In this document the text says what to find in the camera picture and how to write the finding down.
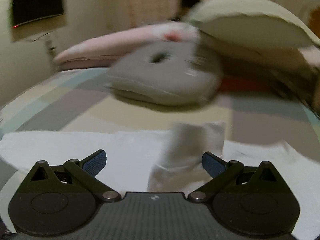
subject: logo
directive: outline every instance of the logo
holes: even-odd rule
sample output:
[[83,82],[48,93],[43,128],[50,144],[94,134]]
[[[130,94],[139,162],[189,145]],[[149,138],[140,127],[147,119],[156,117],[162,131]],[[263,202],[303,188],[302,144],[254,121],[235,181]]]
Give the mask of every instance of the logo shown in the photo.
[[154,195],[154,196],[151,197],[151,199],[154,200],[154,201],[158,200],[159,198],[160,198],[160,197],[157,196],[157,195]]

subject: television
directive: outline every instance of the television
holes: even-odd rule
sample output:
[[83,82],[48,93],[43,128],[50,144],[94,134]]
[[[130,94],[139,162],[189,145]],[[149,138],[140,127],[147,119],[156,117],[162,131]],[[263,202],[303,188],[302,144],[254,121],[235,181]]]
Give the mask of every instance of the television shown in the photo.
[[64,14],[62,0],[12,0],[11,27]]

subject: triangular cutout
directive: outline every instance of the triangular cutout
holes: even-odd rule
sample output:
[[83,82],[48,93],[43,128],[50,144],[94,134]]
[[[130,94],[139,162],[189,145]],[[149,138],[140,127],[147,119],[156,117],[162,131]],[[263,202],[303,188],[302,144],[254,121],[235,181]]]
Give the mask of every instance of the triangular cutout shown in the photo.
[[43,180],[43,179],[48,179],[49,176],[45,172],[45,169],[43,167],[39,167],[36,171],[36,173],[33,175],[31,181],[36,181],[36,180]]
[[269,168],[264,168],[262,171],[262,174],[260,176],[260,179],[276,182],[276,177],[273,175],[272,171]]

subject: bed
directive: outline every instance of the bed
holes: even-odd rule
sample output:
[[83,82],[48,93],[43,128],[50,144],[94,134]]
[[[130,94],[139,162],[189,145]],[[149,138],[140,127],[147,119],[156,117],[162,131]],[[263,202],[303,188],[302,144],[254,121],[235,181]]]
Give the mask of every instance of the bed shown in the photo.
[[115,98],[105,87],[107,75],[107,68],[55,74],[1,110],[2,133],[167,130],[178,121],[201,124],[223,120],[228,140],[259,145],[285,140],[296,151],[320,162],[320,121],[299,102],[269,92],[221,92],[203,107],[165,107]]

